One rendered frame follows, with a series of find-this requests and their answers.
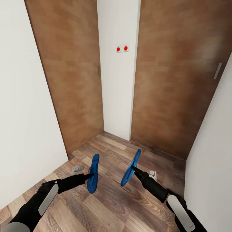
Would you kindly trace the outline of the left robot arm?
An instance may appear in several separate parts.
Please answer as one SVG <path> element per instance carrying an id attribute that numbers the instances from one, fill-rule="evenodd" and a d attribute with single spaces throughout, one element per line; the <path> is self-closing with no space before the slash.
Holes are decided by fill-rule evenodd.
<path id="1" fill-rule="evenodd" d="M 20 208 L 18 214 L 2 232 L 33 232 L 57 193 L 61 194 L 78 185 L 83 185 L 86 180 L 94 176 L 94 173 L 79 174 L 78 171 L 81 170 L 84 170 L 84 166 L 78 165 L 72 168 L 70 177 L 42 183 L 37 193 Z"/>

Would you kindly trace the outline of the sandal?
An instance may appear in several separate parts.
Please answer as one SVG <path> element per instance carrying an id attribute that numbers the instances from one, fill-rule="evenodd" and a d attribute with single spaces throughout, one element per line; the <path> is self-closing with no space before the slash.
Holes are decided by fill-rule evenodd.
<path id="1" fill-rule="evenodd" d="M 96 189 L 97 189 L 97 184 L 98 184 L 98 163 L 99 163 L 99 154 L 95 154 L 92 159 L 92 165 L 89 168 L 89 174 L 93 174 L 91 178 L 88 179 L 87 181 L 87 189 L 88 191 L 93 194 Z"/>
<path id="2" fill-rule="evenodd" d="M 137 161 L 140 157 L 141 154 L 141 150 L 139 149 L 132 161 L 132 163 L 130 164 L 130 166 L 128 167 L 127 171 L 125 172 L 125 175 L 123 176 L 123 179 L 121 181 L 121 186 L 125 186 L 126 183 L 129 181 L 129 179 L 132 177 L 132 175 L 134 174 L 134 169 L 132 168 L 132 166 L 137 168 Z"/>

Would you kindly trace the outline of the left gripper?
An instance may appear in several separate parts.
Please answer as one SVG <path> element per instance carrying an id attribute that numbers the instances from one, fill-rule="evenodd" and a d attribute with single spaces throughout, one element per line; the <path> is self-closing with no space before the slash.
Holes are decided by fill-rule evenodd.
<path id="1" fill-rule="evenodd" d="M 93 174 L 79 174 L 79 175 L 73 175 L 70 177 L 67 177 L 68 179 L 68 190 L 77 187 L 78 185 L 83 185 L 85 184 L 85 181 L 88 180 L 89 178 L 91 178 L 92 176 L 94 176 Z"/>

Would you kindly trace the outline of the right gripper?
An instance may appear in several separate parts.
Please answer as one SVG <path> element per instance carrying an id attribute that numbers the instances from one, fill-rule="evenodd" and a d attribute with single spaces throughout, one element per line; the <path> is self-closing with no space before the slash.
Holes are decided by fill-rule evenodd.
<path id="1" fill-rule="evenodd" d="M 152 179 L 147 172 L 143 172 L 134 166 L 132 166 L 132 168 L 134 169 L 134 174 L 141 181 L 143 187 L 155 196 L 156 190 L 161 185 Z"/>

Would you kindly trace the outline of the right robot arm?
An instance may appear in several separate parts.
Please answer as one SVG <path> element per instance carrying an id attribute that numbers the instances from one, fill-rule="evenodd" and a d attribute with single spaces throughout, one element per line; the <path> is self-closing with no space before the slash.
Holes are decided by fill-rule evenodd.
<path id="1" fill-rule="evenodd" d="M 157 180 L 156 171 L 147 172 L 132 166 L 134 174 L 141 181 L 143 187 L 152 193 L 162 203 L 167 199 L 167 207 L 175 214 L 175 222 L 180 232 L 207 232 L 200 221 L 188 210 L 186 201 L 172 190 L 164 189 Z"/>

